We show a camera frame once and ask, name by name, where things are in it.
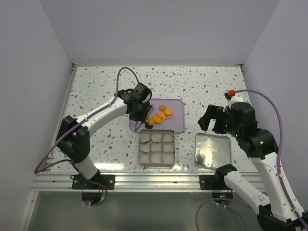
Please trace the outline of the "metal cookie tin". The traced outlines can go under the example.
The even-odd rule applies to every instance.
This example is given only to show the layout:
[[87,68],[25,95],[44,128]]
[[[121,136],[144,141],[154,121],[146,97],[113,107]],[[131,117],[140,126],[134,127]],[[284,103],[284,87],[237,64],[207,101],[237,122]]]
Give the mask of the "metal cookie tin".
[[175,132],[143,129],[139,132],[138,164],[149,168],[173,168],[176,160]]

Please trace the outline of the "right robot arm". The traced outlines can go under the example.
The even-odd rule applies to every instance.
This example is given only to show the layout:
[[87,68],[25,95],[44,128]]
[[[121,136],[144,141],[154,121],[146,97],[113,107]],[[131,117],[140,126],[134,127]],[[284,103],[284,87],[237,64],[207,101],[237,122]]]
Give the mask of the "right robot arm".
[[246,153],[257,169],[266,193],[262,193],[246,181],[237,169],[227,164],[216,169],[213,186],[231,189],[253,209],[264,231],[294,231],[308,227],[308,213],[298,203],[286,179],[278,157],[278,145],[267,130],[258,128],[254,108],[245,102],[237,102],[224,109],[209,105],[198,120],[201,130],[206,131],[214,119],[213,131],[230,134]]

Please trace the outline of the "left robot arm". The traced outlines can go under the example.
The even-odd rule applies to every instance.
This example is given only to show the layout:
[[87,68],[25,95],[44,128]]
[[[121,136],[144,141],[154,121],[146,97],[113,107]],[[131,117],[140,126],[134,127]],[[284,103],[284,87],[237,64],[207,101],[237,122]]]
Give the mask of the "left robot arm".
[[130,120],[144,122],[151,109],[151,97],[151,90],[121,90],[95,110],[78,118],[67,116],[62,120],[56,147],[72,161],[89,189],[97,188],[100,183],[99,170],[89,156],[92,135],[115,118],[126,114]]

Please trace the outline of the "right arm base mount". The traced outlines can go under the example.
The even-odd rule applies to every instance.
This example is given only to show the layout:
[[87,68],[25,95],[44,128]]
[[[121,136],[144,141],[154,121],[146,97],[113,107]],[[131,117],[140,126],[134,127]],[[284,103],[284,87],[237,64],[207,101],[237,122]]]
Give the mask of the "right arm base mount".
[[219,180],[215,175],[199,175],[201,190],[230,190],[224,180]]

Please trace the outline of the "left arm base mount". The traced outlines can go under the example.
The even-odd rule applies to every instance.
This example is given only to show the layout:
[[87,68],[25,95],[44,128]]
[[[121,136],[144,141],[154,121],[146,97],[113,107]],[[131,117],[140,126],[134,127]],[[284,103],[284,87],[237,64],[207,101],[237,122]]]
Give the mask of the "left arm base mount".
[[70,179],[73,181],[71,188],[74,190],[101,190],[102,187],[97,184],[103,185],[107,190],[113,190],[116,182],[115,175],[102,174],[98,174],[90,179],[94,184],[84,180],[79,174],[71,175]]

